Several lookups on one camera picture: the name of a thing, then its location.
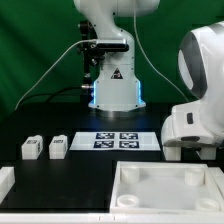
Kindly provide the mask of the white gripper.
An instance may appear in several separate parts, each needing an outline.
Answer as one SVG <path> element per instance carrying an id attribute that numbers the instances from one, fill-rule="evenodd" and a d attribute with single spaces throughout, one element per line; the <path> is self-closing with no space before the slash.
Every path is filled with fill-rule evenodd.
<path id="1" fill-rule="evenodd" d="M 201 118 L 202 103 L 176 105 L 161 130 L 164 147 L 224 147 L 224 125 L 211 129 L 208 119 Z"/>

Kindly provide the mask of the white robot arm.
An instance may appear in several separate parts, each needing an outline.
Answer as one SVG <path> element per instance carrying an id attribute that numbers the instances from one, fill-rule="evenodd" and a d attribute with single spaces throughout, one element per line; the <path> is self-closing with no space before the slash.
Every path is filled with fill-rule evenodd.
<path id="1" fill-rule="evenodd" d="M 160 0 L 73 1 L 96 32 L 93 50 L 103 54 L 90 106 L 108 113 L 144 107 L 134 74 L 134 39 L 115 25 L 114 18 L 151 13 Z M 197 100 L 172 108 L 162 127 L 162 145 L 224 146 L 224 21 L 188 32 L 179 48 L 178 66 Z"/>

